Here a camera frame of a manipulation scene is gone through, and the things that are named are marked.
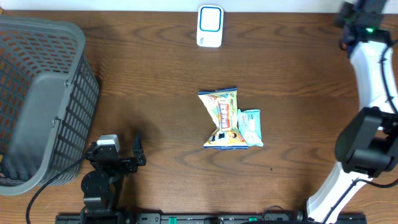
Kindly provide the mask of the large white snack bag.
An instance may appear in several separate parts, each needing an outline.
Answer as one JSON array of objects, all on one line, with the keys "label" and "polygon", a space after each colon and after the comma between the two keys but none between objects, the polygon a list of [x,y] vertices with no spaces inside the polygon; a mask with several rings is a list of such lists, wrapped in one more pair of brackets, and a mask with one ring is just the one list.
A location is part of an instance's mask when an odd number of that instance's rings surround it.
[{"label": "large white snack bag", "polygon": [[248,144],[238,129],[237,90],[232,87],[198,93],[216,125],[216,130],[206,140],[204,148],[225,151],[248,149]]}]

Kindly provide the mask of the teal wet wipes packet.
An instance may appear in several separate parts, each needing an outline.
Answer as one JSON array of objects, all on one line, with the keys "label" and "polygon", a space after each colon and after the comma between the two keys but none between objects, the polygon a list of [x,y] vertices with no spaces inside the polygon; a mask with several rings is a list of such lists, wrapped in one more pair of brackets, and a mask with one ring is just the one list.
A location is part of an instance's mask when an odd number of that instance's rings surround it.
[{"label": "teal wet wipes packet", "polygon": [[248,146],[264,146],[259,109],[246,111],[238,109],[238,129]]}]

